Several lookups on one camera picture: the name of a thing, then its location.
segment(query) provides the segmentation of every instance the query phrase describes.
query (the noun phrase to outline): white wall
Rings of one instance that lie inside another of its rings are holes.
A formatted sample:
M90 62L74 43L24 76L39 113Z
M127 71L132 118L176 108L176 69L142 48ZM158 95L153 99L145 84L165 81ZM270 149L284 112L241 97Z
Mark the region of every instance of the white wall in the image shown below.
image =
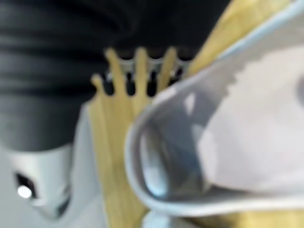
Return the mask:
M10 163L0 151L0 227L1 228L101 228L102 198L95 173L87 110L83 111L76 134L73 167L73 197L64 217L45 220L18 197Z

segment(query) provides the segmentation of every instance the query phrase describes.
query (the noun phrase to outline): metal object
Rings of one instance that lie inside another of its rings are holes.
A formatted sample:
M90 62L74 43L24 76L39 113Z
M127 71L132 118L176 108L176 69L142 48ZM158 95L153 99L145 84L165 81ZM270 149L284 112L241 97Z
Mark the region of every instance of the metal object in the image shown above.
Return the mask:
M135 59L120 59L119 64L125 78L125 88L129 96L136 93L135 87Z
M182 61L178 58L175 60L173 69L170 72L169 86L180 81L187 75L190 63L191 61Z
M157 80L161 72L163 58L148 58L148 82L147 82L147 95L154 97L157 93Z
M297 13L293 12L284 12L285 21L297 16L299 7ZM137 118L126 139L125 165L131 187L147 207L181 217L304 208L301 194L269 196L211 188L193 143L229 94L229 85L236 82L240 69L270 51L303 43L303 20L304 15L295 17L239 55L222 59L196 77L169 88ZM193 115L193 94L199 109L204 110L199 115ZM169 128L174 134L166 132Z

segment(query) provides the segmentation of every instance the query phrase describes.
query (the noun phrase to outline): silver object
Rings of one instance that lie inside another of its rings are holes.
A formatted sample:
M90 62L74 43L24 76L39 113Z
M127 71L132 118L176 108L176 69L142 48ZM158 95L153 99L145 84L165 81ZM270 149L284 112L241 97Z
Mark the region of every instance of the silver object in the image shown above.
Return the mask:
M119 59L120 68L124 76L127 76L128 73L132 75L135 74L135 58L132 59Z
M179 81L188 74L188 69L192 61L183 61L176 58L173 69L170 72L171 79Z
M229 85L235 83L235 73L247 62L259 59L268 51L303 43L304 15L298 16L300 9L304 9L302 0L277 16L280 23L290 20L286 25L239 55L223 58L196 77L169 88L133 123L125 144L126 172L135 194L148 208L181 217L304 208L304 196L299 194L268 196L211 188L203 167L195 161L197 155L192 142L228 95ZM191 105L184 110L178 110L181 105L175 105L193 93L200 109L205 110L199 116L191 115L195 113ZM166 128L174 129L174 134L165 132Z
M158 75L161 72L161 67L163 63L163 58L150 58L148 57L148 75L150 76L151 72L154 71L156 75Z

